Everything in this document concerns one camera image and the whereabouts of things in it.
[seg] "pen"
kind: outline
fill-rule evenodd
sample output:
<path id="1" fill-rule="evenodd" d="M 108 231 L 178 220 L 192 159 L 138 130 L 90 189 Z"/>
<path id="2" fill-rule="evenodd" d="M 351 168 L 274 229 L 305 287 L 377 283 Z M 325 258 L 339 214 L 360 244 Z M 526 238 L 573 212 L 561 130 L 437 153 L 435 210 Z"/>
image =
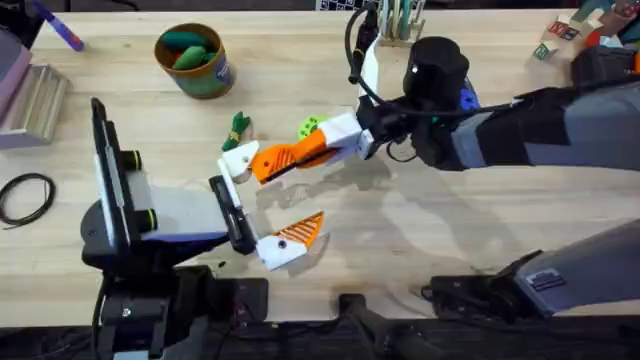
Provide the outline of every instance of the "pen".
<path id="1" fill-rule="evenodd" d="M 80 40 L 76 34 L 73 33 L 60 19 L 55 17 L 51 11 L 49 11 L 40 0 L 33 0 L 33 6 L 40 16 L 42 16 L 49 25 L 64 39 L 64 41 L 71 46 L 75 51 L 82 51 L 84 49 L 84 43 Z"/>

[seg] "black cable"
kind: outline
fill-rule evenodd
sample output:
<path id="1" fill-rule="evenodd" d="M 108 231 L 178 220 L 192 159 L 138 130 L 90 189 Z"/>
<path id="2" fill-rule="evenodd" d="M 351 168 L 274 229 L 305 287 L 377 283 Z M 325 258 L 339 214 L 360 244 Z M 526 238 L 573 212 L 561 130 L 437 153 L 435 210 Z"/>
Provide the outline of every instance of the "black cable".
<path id="1" fill-rule="evenodd" d="M 423 287 L 420 291 L 420 295 L 426 301 L 433 302 L 432 300 L 430 300 L 430 297 L 424 294 L 425 290 L 428 290 L 428 287 Z M 462 300 L 468 301 L 468 299 L 460 297 L 454 293 L 447 293 L 447 295 L 452 297 L 458 297 Z M 571 334 L 558 333 L 558 332 L 549 331 L 549 330 L 522 329 L 515 326 L 502 325 L 502 324 L 497 324 L 495 322 L 490 322 L 490 321 L 473 320 L 469 318 L 460 318 L 460 319 L 450 318 L 450 319 L 439 319 L 439 320 L 444 322 L 456 323 L 456 324 L 460 324 L 468 327 L 474 327 L 474 328 L 478 328 L 485 331 L 499 332 L 503 334 L 531 336 L 531 337 L 544 337 L 544 338 L 551 338 L 551 339 L 556 339 L 561 341 L 585 341 L 585 342 L 604 343 L 604 344 L 638 346 L 637 342 L 625 341 L 621 339 L 571 335 Z"/>
<path id="2" fill-rule="evenodd" d="M 93 360 L 100 360 L 100 353 L 98 352 L 98 334 L 100 325 L 100 312 L 102 311 L 102 305 L 104 304 L 104 297 L 106 295 L 107 286 L 111 283 L 111 277 L 102 275 L 102 284 L 100 284 L 100 290 L 98 290 L 98 297 L 96 298 L 96 304 L 93 308 L 93 316 L 91 317 L 91 355 Z"/>
<path id="3" fill-rule="evenodd" d="M 343 317 L 337 317 L 331 321 L 328 321 L 324 324 L 321 325 L 317 325 L 317 326 L 311 326 L 311 325 L 307 325 L 307 324 L 287 324 L 287 326 L 291 326 L 291 327 L 300 327 L 301 330 L 297 331 L 297 332 L 292 332 L 291 334 L 287 334 L 287 336 L 284 337 L 285 340 L 289 340 L 289 339 L 293 339 L 296 337 L 300 337 L 302 335 L 306 335 L 309 333 L 315 333 L 315 334 L 319 334 L 319 335 L 327 335 L 327 334 L 331 334 L 333 333 L 337 328 L 338 325 L 340 325 L 340 323 L 343 321 Z M 221 330 L 218 330 L 216 328 L 211 328 L 214 332 L 223 335 L 224 336 L 224 332 Z M 247 337 L 247 336 L 238 336 L 235 334 L 229 334 L 229 337 L 235 339 L 235 340 L 239 340 L 239 341 L 247 341 L 247 342 L 271 342 L 271 341 L 282 341 L 283 337 L 282 336 L 273 336 L 273 337 Z"/>
<path id="4" fill-rule="evenodd" d="M 27 180 L 33 180 L 33 179 L 38 179 L 45 182 L 44 204 L 42 204 L 42 206 L 40 206 L 40 208 L 38 208 L 36 211 L 34 211 L 33 213 L 23 218 L 12 219 L 8 217 L 4 211 L 4 203 L 6 201 L 7 195 L 9 195 L 9 192 L 11 192 L 13 188 L 18 186 L 22 182 Z M 15 229 L 17 227 L 24 226 L 38 220 L 40 217 L 42 217 L 42 215 L 44 215 L 49 210 L 49 208 L 51 208 L 51 205 L 53 205 L 53 200 L 55 199 L 55 197 L 56 197 L 56 185 L 54 184 L 53 180 L 48 176 L 45 176 L 39 173 L 28 173 L 28 174 L 20 175 L 14 178 L 13 180 L 9 181 L 2 188 L 2 190 L 0 190 L 0 221 L 2 221 L 7 225 L 12 225 L 12 226 L 8 228 L 4 228 L 3 230 Z"/>
<path id="5" fill-rule="evenodd" d="M 60 356 L 64 353 L 67 352 L 73 352 L 73 351 L 79 351 L 82 350 L 84 347 L 86 347 L 89 344 L 89 339 L 85 339 L 83 342 L 77 344 L 77 345 L 73 345 L 73 342 L 75 342 L 77 339 L 74 339 L 73 341 L 69 341 L 69 343 L 60 346 L 59 348 L 46 352 L 46 353 L 41 353 L 39 355 L 35 355 L 32 357 L 28 357 L 28 358 L 8 358 L 5 360 L 46 360 L 48 358 L 51 358 L 52 356 Z"/>
<path id="6" fill-rule="evenodd" d="M 408 163 L 408 162 L 410 162 L 410 161 L 415 160 L 415 158 L 417 158 L 417 157 L 418 157 L 418 154 L 413 154 L 413 156 L 408 157 L 408 158 L 406 158 L 406 159 L 398 159 L 395 155 L 393 155 L 393 154 L 391 153 L 391 144 L 393 144 L 393 141 L 389 141 L 389 142 L 387 143 L 387 148 L 386 148 L 386 150 L 387 150 L 387 156 L 388 156 L 388 157 L 390 157 L 390 158 L 391 158 L 391 160 L 397 161 L 397 162 L 399 162 L 399 163 Z"/>
<path id="7" fill-rule="evenodd" d="M 136 3 L 134 3 L 133 1 L 129 1 L 129 0 L 109 0 L 109 1 L 111 1 L 112 3 L 128 6 L 132 8 L 133 11 L 140 11 L 140 8 L 138 7 L 138 5 L 136 5 Z"/>
<path id="8" fill-rule="evenodd" d="M 375 10 L 376 6 L 377 6 L 376 3 L 365 4 L 363 7 L 357 9 L 353 13 L 353 15 L 351 15 L 351 18 L 347 22 L 347 28 L 345 29 L 345 32 L 344 32 L 344 49 L 347 54 L 347 62 L 349 63 L 349 69 L 353 69 L 353 53 L 351 50 L 351 31 L 353 29 L 353 26 L 360 15 L 362 15 L 365 11 Z M 377 102 L 380 106 L 392 109 L 393 111 L 401 114 L 407 114 L 407 115 L 413 115 L 413 116 L 425 116 L 425 117 L 434 117 L 434 116 L 458 117 L 458 116 L 470 116 L 474 114 L 492 112 L 492 111 L 498 111 L 498 110 L 505 110 L 513 107 L 512 103 L 508 103 L 508 104 L 501 104 L 501 105 L 494 105 L 494 106 L 486 106 L 486 107 L 476 108 L 472 110 L 458 110 L 458 111 L 422 111 L 422 110 L 408 109 L 382 99 L 380 96 L 378 96 L 378 94 L 376 94 L 369 87 L 369 85 L 364 81 L 360 73 L 354 73 L 353 76 L 357 78 L 358 84 L 362 87 L 364 92 L 370 98 L 372 98 L 375 102 Z"/>
<path id="9" fill-rule="evenodd" d="M 213 357 L 213 360 L 220 359 L 220 354 L 222 354 L 222 346 L 224 346 L 224 342 L 229 337 L 229 334 L 231 334 L 231 330 L 232 329 L 233 329 L 233 326 L 229 325 L 229 328 L 227 329 L 227 332 L 225 332 L 224 335 L 222 335 L 222 338 L 220 339 L 220 342 L 218 343 L 218 348 L 216 349 L 216 354 Z"/>

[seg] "green object in cup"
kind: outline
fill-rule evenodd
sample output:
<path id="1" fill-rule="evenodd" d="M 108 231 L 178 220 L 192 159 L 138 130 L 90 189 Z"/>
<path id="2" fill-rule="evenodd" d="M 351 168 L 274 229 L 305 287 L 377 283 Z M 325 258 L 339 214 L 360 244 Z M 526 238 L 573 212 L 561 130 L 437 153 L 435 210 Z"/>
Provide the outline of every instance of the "green object in cup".
<path id="1" fill-rule="evenodd" d="M 207 50 L 205 50 L 202 46 L 190 46 L 187 50 L 185 50 L 182 55 L 176 60 L 176 63 L 171 67 L 173 70 L 189 70 L 195 69 L 200 64 L 202 64 L 202 60 L 207 55 Z"/>
<path id="2" fill-rule="evenodd" d="M 172 51 L 185 51 L 191 46 L 207 48 L 211 44 L 204 36 L 188 31 L 169 31 L 161 37 L 164 45 Z"/>
<path id="3" fill-rule="evenodd" d="M 204 58 L 202 59 L 202 62 L 206 64 L 209 61 L 213 60 L 215 57 L 216 57 L 215 51 L 209 52 L 204 56 Z"/>
<path id="4" fill-rule="evenodd" d="M 207 39 L 210 44 L 207 51 L 215 52 L 211 61 L 194 69 L 174 70 L 175 50 L 167 47 L 163 41 L 170 32 L 191 32 Z M 173 78 L 185 94 L 197 99 L 211 99 L 226 94 L 233 86 L 233 74 L 227 62 L 222 39 L 206 25 L 189 23 L 174 26 L 165 31 L 156 41 L 154 54 L 158 64 Z"/>

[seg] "wooden table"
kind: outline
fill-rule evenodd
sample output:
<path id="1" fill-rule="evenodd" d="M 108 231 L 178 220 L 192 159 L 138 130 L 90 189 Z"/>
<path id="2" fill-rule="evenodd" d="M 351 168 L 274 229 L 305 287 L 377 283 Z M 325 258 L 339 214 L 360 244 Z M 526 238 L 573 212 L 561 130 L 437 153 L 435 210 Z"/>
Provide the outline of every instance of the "wooden table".
<path id="1" fill-rule="evenodd" d="M 553 66 L 527 59 L 557 11 L 426 12 L 424 35 L 457 41 L 484 104 L 562 82 Z M 98 197 L 92 163 L 91 96 L 107 106 L 121 144 L 142 152 L 156 185 L 207 191 L 220 146 L 237 111 L 255 123 L 263 146 L 293 142 L 301 120 L 355 105 L 347 82 L 343 32 L 349 13 L 77 13 L 61 18 L 85 41 L 75 53 L 44 26 L 35 63 L 50 63 L 72 82 L 49 147 L 0 153 L 0 183 L 29 171 L 58 185 L 51 211 L 23 228 L 0 231 L 0 326 L 88 324 L 98 271 L 80 260 L 80 220 Z M 157 36 L 182 22 L 222 35 L 238 70 L 223 98 L 183 95 L 156 65 Z M 401 94 L 408 49 L 382 48 L 381 93 Z M 15 214 L 42 201 L 42 185 L 10 199 Z M 542 248 L 554 249 L 640 216 L 640 174 L 577 168 L 496 168 L 439 172 L 384 154 L 366 162 L 295 171 L 260 187 L 239 187 L 264 234 L 326 211 L 329 234 L 312 256 L 287 270 L 265 271 L 255 255 L 230 247 L 190 263 L 227 277 L 266 277 L 271 320 L 327 319 L 337 295 L 363 292 L 389 317 L 432 316 L 413 295 L 438 274 L 493 272 Z M 220 261 L 226 261 L 218 268 Z M 573 313 L 638 313 L 635 303 Z"/>

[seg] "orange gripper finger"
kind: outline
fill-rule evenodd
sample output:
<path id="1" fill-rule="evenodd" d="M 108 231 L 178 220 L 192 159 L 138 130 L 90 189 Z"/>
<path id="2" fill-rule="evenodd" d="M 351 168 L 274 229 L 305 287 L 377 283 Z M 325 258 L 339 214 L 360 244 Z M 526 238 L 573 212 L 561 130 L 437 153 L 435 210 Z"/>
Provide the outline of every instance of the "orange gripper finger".
<path id="1" fill-rule="evenodd" d="M 318 233 L 322 227 L 323 218 L 324 211 L 320 211 L 319 213 L 313 214 L 304 220 L 300 220 L 293 225 L 287 226 L 273 235 L 283 237 L 287 240 L 301 242 L 308 249 L 318 237 Z"/>
<path id="2" fill-rule="evenodd" d="M 287 167 L 310 168 L 324 163 L 333 156 L 334 151 L 327 152 L 310 162 L 305 160 L 326 151 L 324 134 L 322 131 L 314 131 L 295 145 L 274 145 L 256 154 L 251 161 L 251 171 L 264 185 Z"/>

